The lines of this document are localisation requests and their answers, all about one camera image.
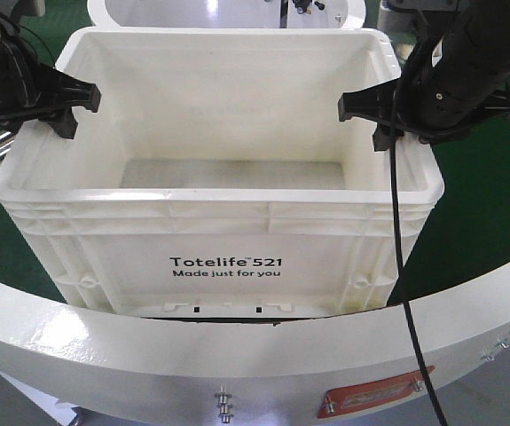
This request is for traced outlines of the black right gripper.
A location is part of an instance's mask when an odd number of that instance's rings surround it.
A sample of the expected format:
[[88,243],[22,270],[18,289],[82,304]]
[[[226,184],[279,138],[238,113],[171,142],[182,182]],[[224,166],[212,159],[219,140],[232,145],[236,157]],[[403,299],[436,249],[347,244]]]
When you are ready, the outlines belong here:
[[[472,128],[510,115],[510,58],[443,57],[406,63],[399,81],[396,116],[403,130],[428,143],[465,138]],[[397,83],[380,83],[338,100],[338,117],[389,122]],[[388,151],[393,138],[388,125],[378,124],[373,150]]]

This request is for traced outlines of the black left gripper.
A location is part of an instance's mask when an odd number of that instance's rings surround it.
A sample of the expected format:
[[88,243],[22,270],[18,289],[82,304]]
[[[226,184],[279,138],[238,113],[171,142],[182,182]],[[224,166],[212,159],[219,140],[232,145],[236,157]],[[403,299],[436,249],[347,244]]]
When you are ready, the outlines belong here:
[[71,107],[96,113],[100,90],[40,61],[18,34],[0,33],[0,126],[18,130],[34,119],[74,139],[78,122]]

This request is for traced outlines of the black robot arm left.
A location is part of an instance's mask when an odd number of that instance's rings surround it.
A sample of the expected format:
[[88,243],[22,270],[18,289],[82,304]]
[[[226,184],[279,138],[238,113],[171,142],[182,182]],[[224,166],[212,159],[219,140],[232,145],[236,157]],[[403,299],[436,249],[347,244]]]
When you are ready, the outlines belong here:
[[101,94],[96,84],[41,62],[21,36],[21,18],[44,12],[44,1],[0,1],[0,127],[16,132],[24,122],[38,119],[72,139],[77,130],[72,108],[96,113]]

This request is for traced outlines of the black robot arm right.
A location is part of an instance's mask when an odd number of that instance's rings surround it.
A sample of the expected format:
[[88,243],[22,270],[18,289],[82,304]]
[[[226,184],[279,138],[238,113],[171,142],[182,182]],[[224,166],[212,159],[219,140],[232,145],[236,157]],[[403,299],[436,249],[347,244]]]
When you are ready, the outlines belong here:
[[510,117],[510,1],[470,1],[457,12],[416,12],[417,43],[401,75],[338,101],[342,122],[376,122],[373,147],[412,133],[424,143],[462,139]]

